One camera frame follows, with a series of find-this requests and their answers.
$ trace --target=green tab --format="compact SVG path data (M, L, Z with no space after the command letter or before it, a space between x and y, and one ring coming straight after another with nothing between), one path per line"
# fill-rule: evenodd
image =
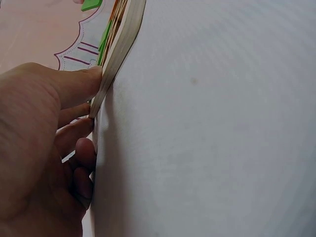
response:
M101 60L102 60L102 56L103 56L105 44L106 44L106 42L104 41L104 42L101 44L101 47L100 47L100 50L99 50L100 53L99 53L99 58L98 58L98 66L101 66Z
M102 38L100 41L100 45L99 45L99 51L101 50L101 46L102 46L103 42L105 42L108 39L111 25L112 25L112 21L109 21L108 26L106 27L105 31L103 32L103 35L102 35Z
M101 6L102 0L84 0L81 11L88 11Z

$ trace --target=pink background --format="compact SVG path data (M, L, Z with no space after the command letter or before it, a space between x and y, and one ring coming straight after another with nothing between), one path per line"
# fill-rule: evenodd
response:
M0 0L0 73L26 62L54 69L54 53L77 38L79 21L96 10L82 12L72 0Z

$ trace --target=white surface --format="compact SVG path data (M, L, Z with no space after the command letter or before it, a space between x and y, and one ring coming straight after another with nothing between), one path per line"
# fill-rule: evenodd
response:
M98 118L95 236L315 236L315 26L314 0L147 0Z

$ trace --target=hand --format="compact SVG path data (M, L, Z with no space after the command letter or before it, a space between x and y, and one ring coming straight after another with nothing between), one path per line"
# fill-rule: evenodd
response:
M100 82L99 67L63 72L29 63L0 75L0 236L82 236L96 162L85 138L93 120L69 123L89 113L84 102Z

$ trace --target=finger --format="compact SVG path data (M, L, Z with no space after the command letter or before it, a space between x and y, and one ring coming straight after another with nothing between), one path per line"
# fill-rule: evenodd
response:
M100 88L101 75L101 67L75 72L55 71L51 82L59 95L61 109L92 99Z
M93 193L93 183L89 177L89 171L83 167L79 167L74 171L73 176L74 192L83 197L80 201L83 206L88 209Z
M96 153L94 145L90 139L81 138L77 141L76 157L74 158L78 165L86 168L90 173L94 171L96 165Z
M92 99L98 92L102 67L74 72L57 71L36 63L26 63L14 69L33 75L41 83L43 91L59 103L61 109L71 108Z
M65 126L57 132L55 146L61 158L75 150L76 142L79 138L87 137L93 130L93 120L82 118L75 123Z
M76 107L72 107L69 109L61 110L59 114L58 120L58 128L66 126L71 121L88 115L90 111L90 105L88 103L84 103L82 105L78 105Z
M96 154L91 140L80 138L76 144L76 153L66 162L63 163L64 173L68 187L73 182L73 172L78 167L83 167L89 171L94 171L96 164Z

